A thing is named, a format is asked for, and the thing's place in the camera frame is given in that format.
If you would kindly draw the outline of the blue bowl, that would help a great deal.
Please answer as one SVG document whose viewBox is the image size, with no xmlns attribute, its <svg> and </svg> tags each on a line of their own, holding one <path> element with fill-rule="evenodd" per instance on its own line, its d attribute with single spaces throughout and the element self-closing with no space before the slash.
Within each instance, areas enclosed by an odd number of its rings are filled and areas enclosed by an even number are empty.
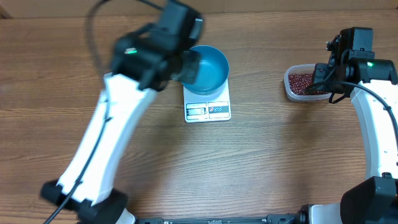
<svg viewBox="0 0 398 224">
<path fill-rule="evenodd" d="M 223 88 L 229 76 L 229 62 L 219 49 L 209 45 L 197 45 L 190 49 L 201 58 L 194 84 L 182 82 L 190 92 L 197 95 L 210 95 Z"/>
</svg>

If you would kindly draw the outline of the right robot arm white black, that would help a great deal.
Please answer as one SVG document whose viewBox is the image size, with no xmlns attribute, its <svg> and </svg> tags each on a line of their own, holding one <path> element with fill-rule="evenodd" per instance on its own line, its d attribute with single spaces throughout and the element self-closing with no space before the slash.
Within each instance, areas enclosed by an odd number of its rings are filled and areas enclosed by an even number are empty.
<svg viewBox="0 0 398 224">
<path fill-rule="evenodd" d="M 366 179 L 338 203 L 311 205 L 308 223 L 397 223 L 397 70 L 376 59 L 373 30 L 341 30 L 326 49 L 305 91 L 349 98 L 358 115 L 366 155 Z"/>
</svg>

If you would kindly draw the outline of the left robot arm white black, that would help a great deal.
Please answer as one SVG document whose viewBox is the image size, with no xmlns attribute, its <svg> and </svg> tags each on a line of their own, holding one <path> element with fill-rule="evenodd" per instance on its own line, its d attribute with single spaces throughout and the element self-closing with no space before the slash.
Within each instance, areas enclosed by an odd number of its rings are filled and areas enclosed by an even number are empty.
<svg viewBox="0 0 398 224">
<path fill-rule="evenodd" d="M 193 50 L 203 18 L 168 1 L 159 20 L 120 37 L 103 75 L 93 117 L 66 171 L 44 183 L 41 196 L 57 210 L 76 212 L 80 223 L 134 223 L 127 195 L 114 188 L 116 171 L 140 117 L 169 81 L 192 84 L 200 54 Z"/>
</svg>

